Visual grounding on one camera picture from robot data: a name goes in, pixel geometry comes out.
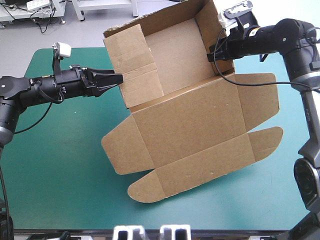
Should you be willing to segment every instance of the cardboard flap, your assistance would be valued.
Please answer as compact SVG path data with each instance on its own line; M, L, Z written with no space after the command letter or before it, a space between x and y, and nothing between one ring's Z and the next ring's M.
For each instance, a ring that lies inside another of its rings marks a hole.
M253 84L275 82L272 73L235 74L238 83ZM265 122L279 111L278 89L276 85L237 86L246 131Z
M260 131L249 132L248 135L254 158L257 162L265 159L277 149L283 136L283 129L276 126Z
M214 75L194 18L151 34L145 40L165 95Z
M195 16L196 23L200 29L203 44L206 52L210 53L209 47L216 44L219 32L222 29L221 24L218 20L217 9L213 6L214 4L208 2L200 12ZM219 69L222 72L233 69L232 60L229 61L217 61ZM218 71L214 64L212 64L214 72L218 75Z
M120 90L128 108L164 95L155 60L141 26L104 39L114 70L123 74Z
M280 127L245 133L156 168L131 184L128 194L142 203L160 201L267 157L281 138Z
M104 136L101 144L118 174L155 168L132 115Z

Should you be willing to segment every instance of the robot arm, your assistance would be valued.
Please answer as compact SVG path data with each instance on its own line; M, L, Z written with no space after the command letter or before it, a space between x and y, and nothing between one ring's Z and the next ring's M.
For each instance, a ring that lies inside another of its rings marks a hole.
M60 61L71 55L71 47L57 42L53 45L53 75L35 78L0 78L0 148L8 144L15 133L19 115L27 107L54 103L79 96L99 97L121 84L123 76L113 70L100 70L72 65L60 69Z
M239 59L250 55L260 55L260 61L263 62L268 54L278 52L282 55L290 84L301 94L310 135L298 152L303 158L294 165L294 177L310 213L291 231L277 239L319 239L320 57L316 44L320 43L320 39L317 39L316 30L320 28L295 19L284 19L276 25L260 27L251 9L252 3L243 1L223 11L220 16L222 23L225 26L237 23L237 26L230 29L229 36L218 39L216 45L210 47L211 53L207 57L216 64L216 60Z

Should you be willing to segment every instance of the cardboard box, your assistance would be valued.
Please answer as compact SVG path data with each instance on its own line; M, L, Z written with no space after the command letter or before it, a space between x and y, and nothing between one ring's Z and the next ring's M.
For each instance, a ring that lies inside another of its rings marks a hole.
M279 145L279 127L250 132L279 111L275 85L243 87L215 75L209 46L221 30L211 0L187 0L107 30L105 46L131 115L102 139L115 171L151 170L128 194L152 203L260 161ZM242 83L273 74L234 74Z

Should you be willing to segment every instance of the green tabletop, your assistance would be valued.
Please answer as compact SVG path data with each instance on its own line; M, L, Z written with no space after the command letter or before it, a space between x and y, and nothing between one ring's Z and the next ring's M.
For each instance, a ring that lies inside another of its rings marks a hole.
M26 77L52 73L52 49L38 50ZM235 62L238 73L273 72L288 77L282 58ZM105 48L74 48L61 62L111 69ZM53 105L33 129L18 134L2 156L16 229L112 229L115 225L190 224L193 229L289 229L307 211L293 176L298 149L308 139L299 93L279 86L280 112L256 129L284 129L279 148L265 160L157 203L139 203L128 186L145 174L117 175L102 137L130 113L117 87L98 98L77 97ZM28 108L17 130L34 123L47 104Z

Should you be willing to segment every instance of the power strip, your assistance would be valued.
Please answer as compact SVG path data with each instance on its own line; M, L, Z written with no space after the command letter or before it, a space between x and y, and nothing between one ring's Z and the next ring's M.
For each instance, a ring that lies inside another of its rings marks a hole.
M26 9L33 11L50 5L50 0L32 0L26 3Z

